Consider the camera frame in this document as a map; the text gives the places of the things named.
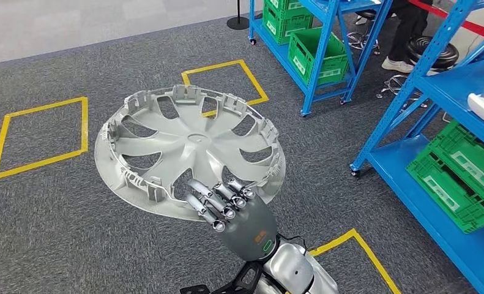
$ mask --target black pants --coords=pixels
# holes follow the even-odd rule
[[[426,4],[432,4],[433,0],[422,0]],[[409,3],[407,0],[393,0],[390,13],[395,13],[400,20],[393,45],[388,58],[391,61],[403,61],[406,59],[406,46],[413,37],[419,37],[427,27],[428,12]]]

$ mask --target wheel cover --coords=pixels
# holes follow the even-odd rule
[[[178,113],[167,118],[161,99],[170,100]],[[216,102],[213,115],[204,116],[206,99]],[[254,119],[247,134],[233,129],[246,116]],[[154,131],[140,137],[125,121]],[[249,162],[241,151],[270,149],[269,157]],[[158,154],[150,167],[137,167],[125,158]],[[174,195],[174,183],[189,168],[193,177],[207,186],[222,180],[226,166],[237,178],[251,182],[268,203],[278,193],[285,177],[285,156],[278,142],[278,130],[268,119],[232,94],[196,86],[140,91],[125,99],[101,128],[95,143],[95,163],[107,186],[126,202],[150,213],[200,221],[187,202]]]

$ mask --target yellow tape square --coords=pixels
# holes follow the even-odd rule
[[[258,103],[265,102],[265,101],[269,100],[269,98],[267,97],[267,94],[265,94],[262,87],[259,85],[258,81],[256,81],[255,76],[253,75],[253,73],[251,73],[251,70],[247,67],[247,65],[245,64],[245,61],[243,59],[233,60],[233,61],[219,63],[219,64],[213,64],[212,66],[204,66],[204,67],[200,67],[198,69],[185,70],[181,73],[182,80],[184,81],[185,85],[190,85],[191,84],[190,78],[188,76],[190,74],[196,74],[198,72],[205,72],[207,70],[212,70],[212,69],[219,69],[221,67],[226,67],[226,66],[233,66],[233,65],[236,65],[236,64],[238,64],[242,67],[246,76],[249,78],[249,80],[251,81],[251,83],[253,84],[253,86],[255,87],[256,91],[259,94],[259,98],[248,100],[247,104],[248,105],[254,105],[254,104],[258,104]]]
[[[21,110],[21,111],[16,111],[16,112],[11,112],[6,115],[4,115],[4,120],[2,121],[2,127],[0,130],[0,160],[2,156],[2,150],[4,149],[4,140],[6,139],[6,134],[7,134],[7,129],[9,128],[9,122],[11,121],[11,118],[15,116],[20,116],[20,115],[26,115],[29,113],[37,112],[37,111],[42,111],[46,110],[49,108],[54,108],[58,106],[63,106],[71,103],[81,103],[81,147],[79,150],[76,151],[71,151],[69,153],[61,154],[58,156],[54,156],[51,158],[47,159],[42,159],[37,162],[33,162],[31,164],[26,164],[22,165],[21,167],[15,167],[11,168],[10,170],[5,170],[5,171],[0,171],[0,178],[14,175],[17,173],[24,172],[26,170],[31,170],[33,168],[41,167],[44,165],[52,164],[53,162],[57,162],[60,160],[68,159],[74,156],[78,156],[83,152],[87,151],[87,135],[88,135],[88,102],[87,102],[87,97],[77,97],[77,98],[72,98],[60,102],[55,102],[52,104],[47,104],[39,107],[34,107],[26,110]]]
[[[340,236],[339,238],[332,240],[331,242],[329,242],[329,243],[327,243],[323,246],[319,246],[316,249],[308,251],[308,253],[310,253],[310,255],[312,255],[312,256],[318,256],[320,254],[327,252],[328,250],[330,250],[334,247],[337,247],[337,246],[343,244],[344,242],[348,241],[350,238],[355,238],[356,241],[358,242],[358,244],[360,245],[360,247],[362,247],[362,249],[364,249],[364,251],[366,252],[367,256],[370,258],[370,260],[373,263],[373,265],[375,266],[375,268],[381,274],[382,278],[384,279],[384,282],[386,282],[389,289],[391,289],[391,292],[393,294],[400,294],[399,289],[397,288],[397,286],[395,285],[395,283],[393,282],[393,280],[391,279],[389,274],[386,272],[386,270],[382,266],[381,262],[377,259],[377,256],[375,256],[373,251],[371,251],[371,248],[368,246],[368,244],[366,244],[364,239],[359,235],[357,230],[355,230],[354,228],[351,229],[350,231],[346,232],[344,235]]]

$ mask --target gray carpet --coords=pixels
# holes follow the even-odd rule
[[[384,26],[383,48],[395,22]],[[228,29],[225,20],[0,64],[0,126],[9,112],[89,98],[89,152],[0,179],[0,293],[175,294],[193,284],[228,282],[241,262],[211,230],[123,202],[100,179],[93,146],[127,95],[181,83],[183,70],[234,59],[244,59],[260,82],[270,101],[256,109],[281,132],[287,175],[270,207],[283,234],[303,234],[313,248],[356,228],[402,293],[475,293],[374,171],[359,180],[349,174],[348,164],[391,99],[375,98],[392,74],[380,69],[383,57],[370,58],[351,104],[316,103],[307,118],[299,116],[301,91],[270,51],[251,46],[246,32]],[[190,79],[248,99],[256,95],[235,67]],[[12,118],[1,170],[77,149],[79,111],[67,105]],[[432,123],[429,136],[441,127]],[[342,294],[390,293],[355,240],[319,261]]]

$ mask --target stanchion base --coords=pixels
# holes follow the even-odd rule
[[[233,17],[227,21],[227,26],[237,31],[247,29],[249,27],[249,19],[245,17],[240,17],[239,19],[238,17]]]

